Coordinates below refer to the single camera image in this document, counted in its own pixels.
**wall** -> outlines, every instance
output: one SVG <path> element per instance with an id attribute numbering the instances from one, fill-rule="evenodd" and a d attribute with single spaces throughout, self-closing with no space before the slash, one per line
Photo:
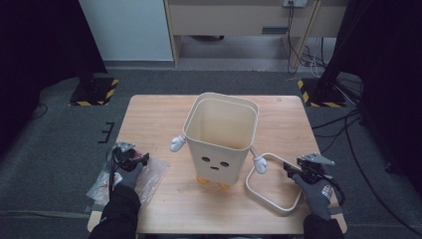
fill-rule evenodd
<path id="1" fill-rule="evenodd" d="M 80 3 L 105 61 L 173 61 L 163 1 Z"/>

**gray carpet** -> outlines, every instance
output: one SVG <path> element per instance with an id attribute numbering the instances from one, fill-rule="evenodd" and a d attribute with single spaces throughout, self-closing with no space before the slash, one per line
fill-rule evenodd
<path id="1" fill-rule="evenodd" d="M 14 145 L 0 161 L 0 238 L 88 238 L 85 207 L 92 201 L 85 194 L 96 181 L 106 151 L 115 141 L 129 99 L 133 95 L 227 95 L 300 96 L 298 80 L 305 73 L 111 71 L 119 79 L 107 106 L 70 107 L 69 98 L 77 79 L 45 89 L 40 105 Z M 306 108 L 311 125 L 345 116 L 346 108 Z M 103 130 L 114 128 L 107 143 Z M 343 120 L 315 130 L 332 135 Z M 364 125 L 348 128 L 357 161 L 380 198 L 405 223 L 422 231 L 421 198 L 404 175 L 384 171 L 385 161 Z M 381 206 L 353 159 L 345 132 L 333 143 L 316 138 L 319 150 L 334 160 L 331 173 L 345 193 L 346 238 L 418 238 Z M 24 211 L 22 214 L 6 212 Z M 28 211 L 60 212 L 59 217 Z"/>

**sleeve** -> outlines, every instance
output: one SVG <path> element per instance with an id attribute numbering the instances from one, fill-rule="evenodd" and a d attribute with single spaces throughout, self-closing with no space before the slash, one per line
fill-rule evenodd
<path id="1" fill-rule="evenodd" d="M 337 220 L 324 220 L 314 214 L 304 220 L 305 239 L 344 239 Z"/>
<path id="2" fill-rule="evenodd" d="M 116 186 L 90 239 L 134 239 L 139 208 L 140 201 L 133 189 Z"/>

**beige bucket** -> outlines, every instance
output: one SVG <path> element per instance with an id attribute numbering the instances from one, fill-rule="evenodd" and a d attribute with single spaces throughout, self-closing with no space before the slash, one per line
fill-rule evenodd
<path id="1" fill-rule="evenodd" d="M 252 101 L 215 93 L 200 95 L 186 119 L 185 137 L 181 137 L 189 145 L 197 176 L 235 184 L 257 123 L 258 106 Z"/>

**white arm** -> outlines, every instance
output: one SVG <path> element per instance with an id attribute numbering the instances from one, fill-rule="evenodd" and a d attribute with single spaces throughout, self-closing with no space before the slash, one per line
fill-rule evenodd
<path id="1" fill-rule="evenodd" d="M 258 173 L 264 174 L 267 171 L 267 161 L 261 155 L 258 155 L 253 146 L 251 146 L 250 150 L 254 154 L 255 169 L 257 169 Z"/>
<path id="2" fill-rule="evenodd" d="M 182 148 L 183 144 L 186 142 L 186 138 L 184 136 L 177 136 L 171 141 L 170 150 L 172 152 L 178 151 L 180 148 Z"/>

